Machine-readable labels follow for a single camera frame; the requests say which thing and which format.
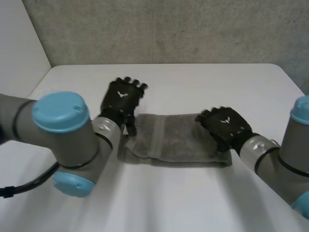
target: light blue joint cap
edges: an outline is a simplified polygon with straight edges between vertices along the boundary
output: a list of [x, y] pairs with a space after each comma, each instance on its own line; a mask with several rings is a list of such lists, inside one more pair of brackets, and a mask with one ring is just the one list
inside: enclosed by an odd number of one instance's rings
[[296, 122], [309, 125], [309, 96], [303, 96], [296, 100], [291, 110], [291, 118]]
[[291, 207], [304, 218], [309, 219], [309, 191], [298, 197]]
[[88, 179], [66, 172], [55, 172], [53, 184], [59, 191], [73, 197], [89, 196], [96, 185]]
[[34, 123], [52, 133], [67, 133], [89, 120], [89, 111], [77, 93], [60, 92], [44, 96], [32, 108]]

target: table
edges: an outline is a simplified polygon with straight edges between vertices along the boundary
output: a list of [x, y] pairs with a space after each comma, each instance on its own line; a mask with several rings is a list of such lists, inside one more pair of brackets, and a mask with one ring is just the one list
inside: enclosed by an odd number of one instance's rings
[[[91, 117], [108, 83], [130, 76], [149, 85], [138, 112], [197, 113], [231, 106], [255, 132], [279, 143], [289, 111], [303, 95], [272, 64], [72, 65], [50, 70], [32, 93], [79, 93]], [[0, 147], [1, 186], [24, 184], [54, 161], [50, 150], [9, 142]], [[69, 197], [51, 180], [0, 199], [2, 232], [304, 232], [309, 222], [233, 154], [233, 166], [160, 168], [130, 165], [112, 154], [92, 194]]]

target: folded towel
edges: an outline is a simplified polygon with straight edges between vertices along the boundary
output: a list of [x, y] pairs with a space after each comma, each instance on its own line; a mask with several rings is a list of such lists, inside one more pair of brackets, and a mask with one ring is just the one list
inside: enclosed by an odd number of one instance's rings
[[118, 159], [125, 163], [166, 167], [225, 167], [230, 152], [217, 151], [209, 132], [194, 121], [197, 114], [151, 115], [136, 118], [137, 136], [128, 137]]

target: gray robot arm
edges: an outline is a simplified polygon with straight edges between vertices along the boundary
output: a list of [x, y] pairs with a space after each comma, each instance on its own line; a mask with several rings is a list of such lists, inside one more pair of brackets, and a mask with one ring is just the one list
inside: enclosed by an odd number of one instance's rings
[[15, 140], [52, 150], [59, 169], [54, 186], [65, 194], [86, 197], [117, 149], [126, 125], [136, 135], [134, 109], [146, 84], [117, 78], [110, 83], [101, 114], [90, 120], [83, 98], [72, 92], [54, 93], [39, 101], [0, 95], [0, 144]]
[[240, 149], [239, 157], [293, 209], [309, 219], [309, 96], [299, 98], [291, 111], [282, 146], [256, 135]]

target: robotic arm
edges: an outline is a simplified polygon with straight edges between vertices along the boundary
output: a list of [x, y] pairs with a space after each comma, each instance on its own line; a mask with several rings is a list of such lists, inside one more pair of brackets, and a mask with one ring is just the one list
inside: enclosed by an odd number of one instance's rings
[[211, 133], [219, 150], [234, 149], [269, 187], [309, 219], [309, 96], [295, 102], [281, 147], [252, 132], [231, 108], [205, 110], [196, 121]]
[[[110, 83], [101, 104], [101, 114], [90, 120], [83, 98], [72, 92], [54, 93], [39, 101], [0, 95], [0, 144], [15, 140], [47, 147], [58, 164], [52, 170], [54, 186], [65, 194], [90, 194], [112, 152], [118, 146], [124, 125], [136, 135], [134, 109], [147, 88], [126, 77]], [[4, 197], [16, 194], [9, 187]]]

